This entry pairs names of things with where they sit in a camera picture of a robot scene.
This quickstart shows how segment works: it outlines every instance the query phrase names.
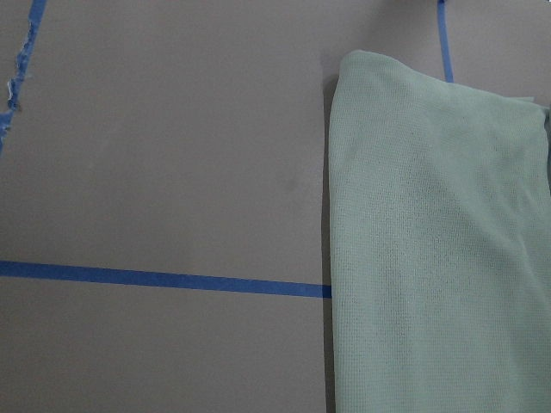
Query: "horizontal blue line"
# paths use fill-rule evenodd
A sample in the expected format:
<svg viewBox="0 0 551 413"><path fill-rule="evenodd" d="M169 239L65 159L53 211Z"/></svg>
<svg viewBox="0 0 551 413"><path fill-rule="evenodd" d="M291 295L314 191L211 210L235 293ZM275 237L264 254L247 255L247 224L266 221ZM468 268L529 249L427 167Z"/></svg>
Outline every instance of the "horizontal blue line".
<svg viewBox="0 0 551 413"><path fill-rule="evenodd" d="M190 288L194 290L229 291L331 298L331 286L297 282L247 280L205 275L151 273L128 269L71 267L66 265L0 261L0 276L123 284L128 286Z"/></svg>

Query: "gray surface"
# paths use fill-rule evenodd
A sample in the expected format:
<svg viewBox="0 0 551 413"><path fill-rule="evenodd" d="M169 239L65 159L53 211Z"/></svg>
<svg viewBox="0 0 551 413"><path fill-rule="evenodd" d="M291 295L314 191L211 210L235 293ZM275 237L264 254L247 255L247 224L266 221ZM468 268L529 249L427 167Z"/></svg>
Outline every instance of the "gray surface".
<svg viewBox="0 0 551 413"><path fill-rule="evenodd" d="M2 2L6 81L29 3ZM548 104L551 4L448 3L456 82ZM327 121L354 49L443 78L436 0L49 0L0 259L329 283ZM0 411L333 409L328 300L0 282Z"/></svg>

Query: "cloth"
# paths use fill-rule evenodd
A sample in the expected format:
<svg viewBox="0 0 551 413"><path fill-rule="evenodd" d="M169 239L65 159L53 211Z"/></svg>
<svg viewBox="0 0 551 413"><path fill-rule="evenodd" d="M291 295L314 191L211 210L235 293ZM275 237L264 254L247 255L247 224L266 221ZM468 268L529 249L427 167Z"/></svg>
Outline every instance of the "cloth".
<svg viewBox="0 0 551 413"><path fill-rule="evenodd" d="M329 134L337 413L551 412L549 108L356 50Z"/></svg>

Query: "textured fabric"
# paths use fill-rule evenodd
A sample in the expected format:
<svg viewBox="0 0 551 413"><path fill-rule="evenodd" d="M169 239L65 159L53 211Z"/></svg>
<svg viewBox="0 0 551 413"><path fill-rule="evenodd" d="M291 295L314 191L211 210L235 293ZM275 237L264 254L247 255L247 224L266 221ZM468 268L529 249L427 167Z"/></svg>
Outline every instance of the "textured fabric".
<svg viewBox="0 0 551 413"><path fill-rule="evenodd" d="M337 413L551 412L548 117L380 54L342 60Z"/></svg>

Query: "peeling blue tape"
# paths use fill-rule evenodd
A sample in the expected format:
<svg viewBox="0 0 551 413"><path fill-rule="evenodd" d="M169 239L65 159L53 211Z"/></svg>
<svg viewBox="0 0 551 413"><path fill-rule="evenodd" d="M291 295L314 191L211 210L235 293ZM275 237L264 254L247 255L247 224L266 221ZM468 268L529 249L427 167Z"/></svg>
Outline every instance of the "peeling blue tape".
<svg viewBox="0 0 551 413"><path fill-rule="evenodd" d="M440 33L440 47L446 82L454 82L454 72L449 55L448 29L446 28L446 0L438 0L438 32Z"/></svg>
<svg viewBox="0 0 551 413"><path fill-rule="evenodd" d="M247 280L241 278L205 275L150 273L127 269L71 267L65 265L35 264L0 261L0 276L123 284L127 286L188 288L193 290L228 291L293 295L297 297L331 298L331 286L297 282Z"/></svg>
<svg viewBox="0 0 551 413"><path fill-rule="evenodd" d="M28 12L28 34L21 51L15 58L15 66L17 73L9 83L9 99L8 110L0 113L0 153L2 153L3 140L11 125L11 120L14 117L14 112L17 110L17 102L19 100L19 94L21 92L22 83L25 80L27 74L28 63L33 54L34 43L36 42L36 36L38 35L38 29L40 22L42 22L42 16L44 15L44 9L46 8L47 0L33 0L31 10Z"/></svg>

